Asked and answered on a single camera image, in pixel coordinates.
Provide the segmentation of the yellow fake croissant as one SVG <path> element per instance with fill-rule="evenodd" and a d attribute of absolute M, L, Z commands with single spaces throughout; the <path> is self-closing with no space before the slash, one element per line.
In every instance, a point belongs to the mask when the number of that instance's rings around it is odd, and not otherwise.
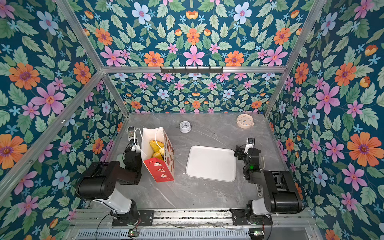
<path fill-rule="evenodd" d="M 154 152 L 159 152 L 160 149 L 164 148 L 164 143 L 156 140 L 150 140 L 150 147 Z"/>

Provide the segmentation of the round yellow fake bun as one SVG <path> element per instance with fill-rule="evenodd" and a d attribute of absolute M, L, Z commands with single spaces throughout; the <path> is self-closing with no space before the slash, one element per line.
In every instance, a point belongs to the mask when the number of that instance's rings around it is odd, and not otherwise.
<path fill-rule="evenodd" d="M 158 160 L 161 160 L 161 161 L 164 160 L 163 155 L 162 155 L 159 151 L 153 153 L 152 157 L 153 157 L 153 158 L 156 158 L 156 159 L 158 159 Z"/>

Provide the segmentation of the white remote control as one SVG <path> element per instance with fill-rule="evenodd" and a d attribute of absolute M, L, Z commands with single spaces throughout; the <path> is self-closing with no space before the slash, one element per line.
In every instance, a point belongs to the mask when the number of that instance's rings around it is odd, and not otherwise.
<path fill-rule="evenodd" d="M 128 140 L 131 141 L 135 138 L 135 127 L 131 126 L 127 128 Z"/>

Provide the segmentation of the green silicone pad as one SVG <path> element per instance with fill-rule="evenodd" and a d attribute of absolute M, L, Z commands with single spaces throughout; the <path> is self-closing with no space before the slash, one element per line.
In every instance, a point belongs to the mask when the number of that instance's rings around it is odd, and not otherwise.
<path fill-rule="evenodd" d="M 122 168 L 126 167 L 126 165 L 124 163 L 124 155 L 123 154 L 118 155 L 116 161 L 118 161 L 120 163 L 120 167 L 122 167 Z"/>

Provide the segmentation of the black hook rail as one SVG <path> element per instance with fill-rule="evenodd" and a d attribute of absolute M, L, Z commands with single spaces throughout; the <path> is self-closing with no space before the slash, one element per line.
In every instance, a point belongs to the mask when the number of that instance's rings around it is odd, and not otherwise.
<path fill-rule="evenodd" d="M 221 74 L 223 67 L 160 67 L 162 74 Z"/>

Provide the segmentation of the white plastic tray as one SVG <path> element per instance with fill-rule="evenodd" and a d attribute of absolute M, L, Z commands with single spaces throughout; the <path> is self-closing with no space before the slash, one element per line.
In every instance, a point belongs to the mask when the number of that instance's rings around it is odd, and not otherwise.
<path fill-rule="evenodd" d="M 186 174 L 192 178 L 233 182 L 236 179 L 235 152 L 230 149 L 192 146 Z"/>

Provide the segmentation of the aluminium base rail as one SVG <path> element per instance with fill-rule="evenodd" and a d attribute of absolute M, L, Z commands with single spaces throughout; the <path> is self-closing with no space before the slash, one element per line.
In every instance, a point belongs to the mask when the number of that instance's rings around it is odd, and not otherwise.
<path fill-rule="evenodd" d="M 273 214 L 248 217 L 244 209 L 152 209 L 139 210 L 139 219 L 124 224 L 121 217 L 110 215 L 107 209 L 79 210 L 70 220 L 71 227 L 316 227 L 316 220 L 308 211 L 295 215 Z"/>

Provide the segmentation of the pink round clock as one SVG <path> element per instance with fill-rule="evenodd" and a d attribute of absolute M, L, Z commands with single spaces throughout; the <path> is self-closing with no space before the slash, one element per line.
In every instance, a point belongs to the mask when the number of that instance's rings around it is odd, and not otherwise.
<path fill-rule="evenodd" d="M 255 124 L 253 117 L 248 114 L 239 115 L 236 119 L 236 123 L 242 129 L 250 129 Z"/>

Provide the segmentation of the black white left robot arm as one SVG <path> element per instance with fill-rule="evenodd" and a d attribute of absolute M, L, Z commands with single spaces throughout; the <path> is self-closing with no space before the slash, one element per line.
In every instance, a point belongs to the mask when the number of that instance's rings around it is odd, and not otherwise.
<path fill-rule="evenodd" d="M 135 201 L 116 188 L 136 186 L 142 177 L 142 158 L 139 147 L 129 144 L 123 161 L 92 163 L 77 182 L 76 194 L 88 201 L 100 203 L 111 210 L 111 215 L 123 224 L 133 225 L 140 219 Z"/>

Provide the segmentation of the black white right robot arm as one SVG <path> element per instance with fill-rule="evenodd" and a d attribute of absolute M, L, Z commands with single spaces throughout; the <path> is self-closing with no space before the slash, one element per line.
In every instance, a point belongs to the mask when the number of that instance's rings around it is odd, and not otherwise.
<path fill-rule="evenodd" d="M 304 210 L 301 194 L 290 172 L 264 170 L 261 151 L 250 144 L 236 146 L 234 156 L 243 161 L 244 179 L 257 190 L 258 198 L 250 200 L 245 210 L 249 223 L 254 224 L 262 216 L 294 215 Z"/>

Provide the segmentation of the red white paper bag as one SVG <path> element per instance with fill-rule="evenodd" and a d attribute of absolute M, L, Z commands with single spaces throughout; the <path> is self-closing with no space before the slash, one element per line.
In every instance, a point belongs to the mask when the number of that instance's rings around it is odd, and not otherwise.
<path fill-rule="evenodd" d="M 175 180 L 175 149 L 164 128 L 143 129 L 141 158 L 156 183 Z"/>

